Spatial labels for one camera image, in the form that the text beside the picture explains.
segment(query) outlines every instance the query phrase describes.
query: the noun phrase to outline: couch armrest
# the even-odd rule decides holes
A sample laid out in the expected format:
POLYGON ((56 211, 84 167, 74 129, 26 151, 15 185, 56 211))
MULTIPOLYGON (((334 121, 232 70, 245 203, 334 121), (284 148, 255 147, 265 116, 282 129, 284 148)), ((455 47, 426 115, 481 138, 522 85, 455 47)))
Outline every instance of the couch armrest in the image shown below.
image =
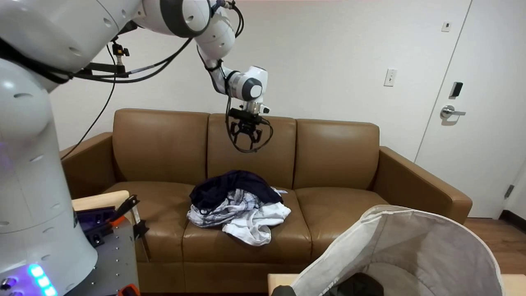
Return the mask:
MULTIPOLYGON (((60 156, 73 147, 60 152, 60 156)), ((115 184, 112 133, 102 133, 83 141, 62 160, 72 199, 97 195, 115 184)))
POLYGON ((472 206, 464 193, 384 146, 380 147, 373 191, 390 204, 443 215, 459 223, 466 221, 472 206))

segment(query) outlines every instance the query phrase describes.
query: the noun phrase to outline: couch backrest cushion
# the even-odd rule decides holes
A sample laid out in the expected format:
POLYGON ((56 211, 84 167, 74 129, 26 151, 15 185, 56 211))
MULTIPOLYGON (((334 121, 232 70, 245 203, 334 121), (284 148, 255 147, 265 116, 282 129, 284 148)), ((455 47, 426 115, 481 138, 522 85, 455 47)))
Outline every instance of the couch backrest cushion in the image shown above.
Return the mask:
POLYGON ((208 113, 122 109, 113 149, 123 181, 205 180, 208 113))
POLYGON ((378 166, 380 131, 371 123, 297 120, 294 189, 367 189, 378 166))
MULTIPOLYGON (((296 149, 296 120, 286 117, 265 116, 274 128, 274 135, 267 146, 256 153, 237 151, 228 139, 224 114, 212 114, 208 121, 208 177, 218 176, 230 170, 254 172, 271 186, 292 188, 294 155, 296 149)), ((261 142, 269 136, 269 128, 263 130, 261 142)), ((249 148, 247 135, 240 134, 237 144, 249 148)))

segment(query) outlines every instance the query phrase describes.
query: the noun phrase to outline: laundry hamper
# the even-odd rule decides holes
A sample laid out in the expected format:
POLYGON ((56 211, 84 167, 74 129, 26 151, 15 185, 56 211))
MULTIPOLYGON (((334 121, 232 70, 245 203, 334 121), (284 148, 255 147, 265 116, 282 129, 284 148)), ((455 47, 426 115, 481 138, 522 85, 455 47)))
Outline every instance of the laundry hamper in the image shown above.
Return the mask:
POLYGON ((495 257, 473 232, 399 206, 369 209, 291 287, 297 296, 319 296, 359 272, 386 296, 504 295, 495 257))

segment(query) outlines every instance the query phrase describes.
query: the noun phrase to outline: plaid shirt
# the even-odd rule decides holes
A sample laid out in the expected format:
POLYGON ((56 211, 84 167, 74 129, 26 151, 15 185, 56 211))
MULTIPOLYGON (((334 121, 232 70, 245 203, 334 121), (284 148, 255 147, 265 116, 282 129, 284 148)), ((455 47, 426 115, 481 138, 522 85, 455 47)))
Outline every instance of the plaid shirt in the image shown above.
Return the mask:
POLYGON ((259 209, 259 207, 260 202, 255 195, 242 189, 236 189, 235 191, 230 191, 228 197, 215 209, 199 210, 192 205, 186 217, 193 224, 205 228, 227 223, 234 219, 236 215, 245 211, 259 209))

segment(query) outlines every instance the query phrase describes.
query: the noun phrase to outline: door handle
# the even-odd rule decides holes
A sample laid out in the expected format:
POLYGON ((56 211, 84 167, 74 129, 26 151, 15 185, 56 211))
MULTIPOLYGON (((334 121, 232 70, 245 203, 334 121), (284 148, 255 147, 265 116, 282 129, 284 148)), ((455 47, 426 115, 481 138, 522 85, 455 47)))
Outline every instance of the door handle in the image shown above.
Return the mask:
POLYGON ((440 111, 440 117, 444 119, 448 119, 452 115, 465 115, 465 114, 466 114, 465 112, 455 111, 455 107, 453 105, 446 105, 440 111))

